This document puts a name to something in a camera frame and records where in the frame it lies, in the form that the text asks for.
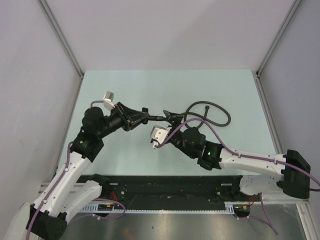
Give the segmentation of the black T-shaped connector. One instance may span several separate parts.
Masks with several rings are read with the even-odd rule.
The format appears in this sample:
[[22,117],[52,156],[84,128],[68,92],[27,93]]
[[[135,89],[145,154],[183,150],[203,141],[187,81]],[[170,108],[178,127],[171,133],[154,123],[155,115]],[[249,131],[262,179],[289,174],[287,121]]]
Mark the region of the black T-shaped connector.
[[160,122],[163,121],[164,118],[162,116],[157,116],[157,115],[150,115],[149,114],[149,109],[146,107],[143,107],[141,111],[144,113],[145,117],[142,120],[142,124],[146,125],[148,124],[149,121],[155,121],[155,122]]

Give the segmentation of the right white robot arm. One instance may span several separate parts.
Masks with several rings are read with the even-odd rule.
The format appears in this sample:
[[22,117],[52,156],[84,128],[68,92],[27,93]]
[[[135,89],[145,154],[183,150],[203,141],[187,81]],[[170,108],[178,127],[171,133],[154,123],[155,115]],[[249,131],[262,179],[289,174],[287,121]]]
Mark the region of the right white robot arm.
[[238,176],[230,188],[231,196],[242,201],[259,193],[280,192],[306,200],[310,197],[311,166],[296,150],[285,154],[258,155],[232,150],[224,143],[208,141],[196,127],[181,131],[183,116],[164,111],[171,123],[164,144],[171,143],[205,170],[237,169],[253,172],[254,176]]

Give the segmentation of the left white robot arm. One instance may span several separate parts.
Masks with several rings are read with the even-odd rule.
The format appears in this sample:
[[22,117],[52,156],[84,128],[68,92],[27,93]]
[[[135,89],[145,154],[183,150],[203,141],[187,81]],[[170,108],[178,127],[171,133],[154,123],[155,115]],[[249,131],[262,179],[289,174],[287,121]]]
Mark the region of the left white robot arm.
[[97,106],[85,111],[79,133],[68,144],[64,167],[30,206],[25,239],[28,240],[31,234],[45,240],[60,239],[77,211],[95,198],[105,200],[110,196],[111,188],[94,180],[75,194],[70,191],[103,148],[104,137],[118,129],[129,132],[140,124],[147,124],[150,115],[145,107],[134,110],[120,102],[105,102],[104,105],[109,109],[109,115],[104,115]]

